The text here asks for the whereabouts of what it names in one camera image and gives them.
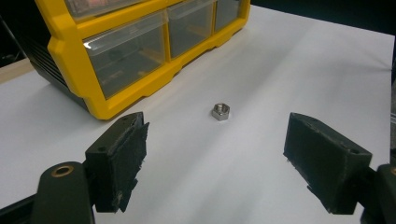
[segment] parts storage cabinet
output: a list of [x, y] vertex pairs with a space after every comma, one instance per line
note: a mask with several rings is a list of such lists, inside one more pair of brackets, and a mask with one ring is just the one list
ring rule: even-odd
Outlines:
[[[5, 21], [11, 21], [11, 31], [37, 72], [98, 119], [110, 119], [150, 96], [182, 66], [228, 41], [246, 24], [250, 4], [249, 0], [35, 3], [29, 14], [45, 23], [41, 27], [48, 29], [42, 31], [48, 39], [30, 37], [21, 18], [7, 15]], [[3, 5], [21, 11], [18, 4]]]

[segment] hex nut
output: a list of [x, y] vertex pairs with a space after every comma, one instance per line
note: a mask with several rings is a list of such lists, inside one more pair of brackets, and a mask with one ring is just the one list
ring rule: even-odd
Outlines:
[[229, 114], [230, 114], [230, 107], [224, 103], [216, 104], [215, 107], [213, 107], [212, 116], [218, 121], [228, 119]]

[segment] clear plastic drawer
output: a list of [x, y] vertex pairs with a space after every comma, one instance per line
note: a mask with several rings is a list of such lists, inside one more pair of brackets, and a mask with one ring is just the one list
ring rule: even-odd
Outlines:
[[218, 0], [215, 31], [222, 29], [238, 18], [240, 0]]
[[64, 0], [74, 18], [103, 14], [143, 0]]
[[163, 11], [84, 40], [106, 98], [165, 62]]
[[214, 0], [190, 0], [167, 9], [172, 58], [210, 37], [213, 3]]

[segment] white table surface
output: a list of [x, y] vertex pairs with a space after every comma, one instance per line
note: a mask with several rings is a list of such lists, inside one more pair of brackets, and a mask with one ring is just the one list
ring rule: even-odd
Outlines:
[[[246, 27], [125, 113], [150, 122], [127, 211], [97, 223], [359, 223], [329, 215], [282, 155], [290, 112], [317, 118], [389, 161], [393, 37], [252, 7]], [[231, 117], [210, 116], [215, 103]], [[0, 85], [0, 207], [85, 150], [115, 120], [94, 119], [31, 72]]]

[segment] screw hole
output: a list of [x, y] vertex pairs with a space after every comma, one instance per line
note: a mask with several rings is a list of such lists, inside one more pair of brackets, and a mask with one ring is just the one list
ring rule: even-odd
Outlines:
[[341, 142], [340, 145], [341, 145], [342, 148], [344, 148], [344, 149], [346, 149], [346, 150], [348, 150], [350, 152], [351, 149], [348, 148], [347, 145], [344, 142]]
[[62, 176], [71, 174], [73, 172], [73, 170], [74, 170], [74, 167], [71, 165], [61, 166], [61, 167], [54, 169], [52, 171], [51, 175], [53, 177], [62, 177]]
[[360, 152], [357, 150], [357, 149], [349, 149], [348, 150], [350, 153], [352, 153], [352, 154], [360, 154]]

